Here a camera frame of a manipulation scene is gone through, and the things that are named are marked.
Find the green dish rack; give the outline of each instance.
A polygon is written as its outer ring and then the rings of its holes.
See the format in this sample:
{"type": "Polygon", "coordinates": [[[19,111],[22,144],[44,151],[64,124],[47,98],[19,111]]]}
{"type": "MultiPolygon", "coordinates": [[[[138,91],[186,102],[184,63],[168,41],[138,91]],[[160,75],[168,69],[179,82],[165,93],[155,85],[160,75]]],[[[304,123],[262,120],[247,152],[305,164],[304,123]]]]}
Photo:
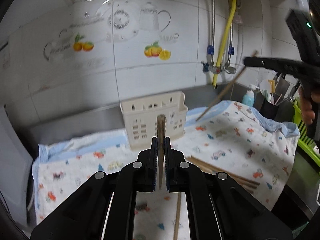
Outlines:
{"type": "Polygon", "coordinates": [[[293,116],[293,122],[298,126],[299,132],[300,132],[300,138],[298,140],[298,146],[306,152],[311,159],[320,167],[320,158],[318,155],[313,151],[313,148],[316,146],[316,143],[313,139],[309,138],[307,136],[307,129],[306,125],[302,121],[301,117],[301,110],[298,105],[299,100],[295,100],[295,103],[293,105],[294,107],[294,116],[293,116]]]}

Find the blue soap bottle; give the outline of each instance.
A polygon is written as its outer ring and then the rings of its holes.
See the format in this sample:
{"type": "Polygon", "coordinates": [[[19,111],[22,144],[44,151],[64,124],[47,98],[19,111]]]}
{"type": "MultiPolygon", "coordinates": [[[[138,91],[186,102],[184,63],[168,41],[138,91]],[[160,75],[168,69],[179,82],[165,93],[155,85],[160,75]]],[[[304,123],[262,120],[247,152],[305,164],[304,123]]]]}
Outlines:
{"type": "Polygon", "coordinates": [[[249,87],[250,87],[250,90],[248,90],[247,93],[242,98],[242,104],[252,107],[253,103],[254,103],[253,90],[258,87],[256,87],[255,85],[252,85],[252,84],[250,84],[249,87]]]}

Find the human hand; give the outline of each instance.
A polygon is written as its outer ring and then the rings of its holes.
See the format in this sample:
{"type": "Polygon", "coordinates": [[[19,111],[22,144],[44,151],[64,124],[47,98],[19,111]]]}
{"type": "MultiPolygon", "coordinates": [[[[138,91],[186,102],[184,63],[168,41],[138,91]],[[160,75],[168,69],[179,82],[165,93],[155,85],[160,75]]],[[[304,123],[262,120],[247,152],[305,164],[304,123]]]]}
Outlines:
{"type": "MultiPolygon", "coordinates": [[[[310,125],[312,124],[313,120],[316,118],[316,114],[312,110],[311,102],[304,97],[302,87],[299,88],[299,95],[300,95],[300,110],[301,110],[302,120],[306,125],[310,125]]],[[[311,98],[315,103],[320,103],[320,90],[312,91],[311,98]]]]}

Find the yellow gas hose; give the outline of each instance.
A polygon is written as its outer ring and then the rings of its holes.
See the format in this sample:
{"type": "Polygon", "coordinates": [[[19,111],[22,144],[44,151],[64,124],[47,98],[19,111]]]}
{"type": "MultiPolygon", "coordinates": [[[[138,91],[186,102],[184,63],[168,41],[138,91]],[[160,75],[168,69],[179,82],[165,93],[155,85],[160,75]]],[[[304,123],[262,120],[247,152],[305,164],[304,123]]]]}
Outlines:
{"type": "MultiPolygon", "coordinates": [[[[224,53],[224,50],[225,50],[225,47],[226,47],[226,43],[227,43],[227,39],[228,39],[231,23],[233,21],[233,17],[234,17],[235,12],[236,12],[236,5],[237,5],[237,0],[232,0],[232,7],[231,7],[231,10],[230,10],[230,15],[229,15],[229,19],[227,21],[226,28],[224,29],[224,34],[223,34],[222,41],[221,41],[221,44],[220,44],[220,49],[219,49],[219,54],[218,54],[216,67],[220,67],[221,62],[222,62],[222,57],[223,57],[223,53],[224,53]]],[[[218,75],[214,74],[213,75],[213,81],[212,81],[212,85],[213,85],[214,88],[216,87],[217,79],[218,79],[218,75]]]]}

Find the metal screw head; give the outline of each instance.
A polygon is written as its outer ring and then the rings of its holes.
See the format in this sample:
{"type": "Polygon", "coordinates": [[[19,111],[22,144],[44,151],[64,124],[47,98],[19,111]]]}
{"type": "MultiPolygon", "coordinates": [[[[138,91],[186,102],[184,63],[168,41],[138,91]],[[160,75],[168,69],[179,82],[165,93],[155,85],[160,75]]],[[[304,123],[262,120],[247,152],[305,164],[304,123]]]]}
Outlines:
{"type": "Polygon", "coordinates": [[[181,162],[179,165],[180,165],[180,167],[182,167],[184,169],[186,169],[190,166],[189,163],[187,163],[187,162],[181,162]]]}
{"type": "Polygon", "coordinates": [[[95,177],[96,179],[102,179],[102,178],[104,177],[104,172],[98,171],[98,172],[94,175],[94,177],[95,177]]]}
{"type": "Polygon", "coordinates": [[[134,168],[138,169],[138,168],[141,168],[141,167],[142,167],[142,163],[141,163],[141,162],[134,162],[134,163],[132,164],[132,166],[133,166],[134,168]]]}
{"type": "Polygon", "coordinates": [[[225,180],[227,177],[228,177],[228,175],[226,173],[224,173],[224,172],[219,172],[218,173],[218,178],[219,179],[225,180]]]}

